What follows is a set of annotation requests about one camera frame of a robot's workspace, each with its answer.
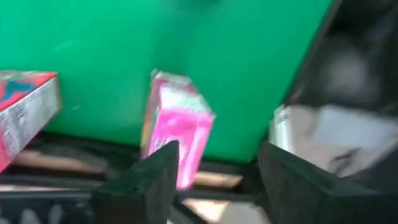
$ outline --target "pink packaging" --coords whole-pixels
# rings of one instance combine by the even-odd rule
[[[189,189],[215,115],[191,79],[154,70],[142,130],[142,158],[170,141],[180,143],[177,188]]]

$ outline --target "black object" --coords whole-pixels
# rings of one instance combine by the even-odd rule
[[[93,190],[0,193],[5,223],[166,223],[177,181],[178,142]]]
[[[341,179],[269,143],[258,159],[276,223],[398,223],[396,193]]]

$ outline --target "green backdrop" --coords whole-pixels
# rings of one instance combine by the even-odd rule
[[[250,161],[330,0],[3,0],[0,69],[59,71],[48,130],[139,144],[150,71],[217,114],[205,156]]]

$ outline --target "cardboard box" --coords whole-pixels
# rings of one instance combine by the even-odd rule
[[[192,186],[215,115],[191,79],[153,71],[142,131],[142,158],[179,141],[177,188]]]
[[[0,171],[60,108],[56,72],[0,71]]]

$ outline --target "colorful box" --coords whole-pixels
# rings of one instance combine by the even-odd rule
[[[0,171],[60,108],[56,72],[0,71]]]
[[[142,130],[142,158],[170,141],[180,146],[177,188],[188,189],[205,150],[215,115],[191,79],[153,71]]]

